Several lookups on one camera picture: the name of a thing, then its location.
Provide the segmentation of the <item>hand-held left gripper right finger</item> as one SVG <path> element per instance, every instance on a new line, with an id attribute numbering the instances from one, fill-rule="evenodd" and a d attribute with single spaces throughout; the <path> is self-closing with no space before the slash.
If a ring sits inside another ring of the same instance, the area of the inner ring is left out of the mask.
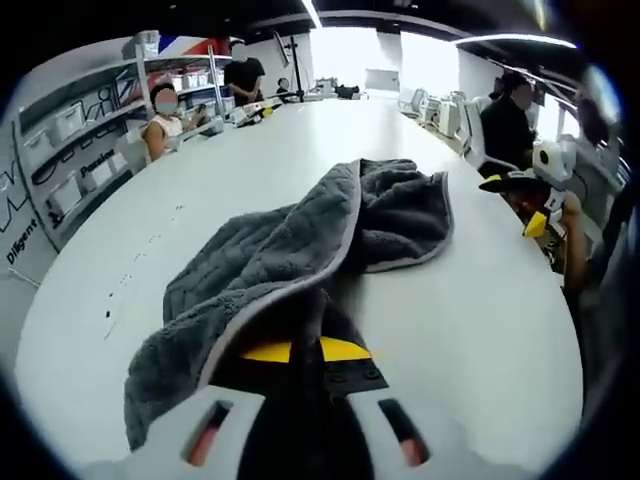
<path id="1" fill-rule="evenodd" d="M 335 479 L 503 479 L 462 427 L 392 389 L 361 346 L 321 337 L 325 448 Z"/>

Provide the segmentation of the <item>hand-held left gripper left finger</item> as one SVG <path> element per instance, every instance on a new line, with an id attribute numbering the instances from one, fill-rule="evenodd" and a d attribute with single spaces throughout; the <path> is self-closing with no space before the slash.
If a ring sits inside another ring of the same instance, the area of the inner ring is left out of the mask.
<path id="1" fill-rule="evenodd" d="M 133 479 L 307 479 L 310 344 L 216 347 L 197 389 L 130 454 Z"/>

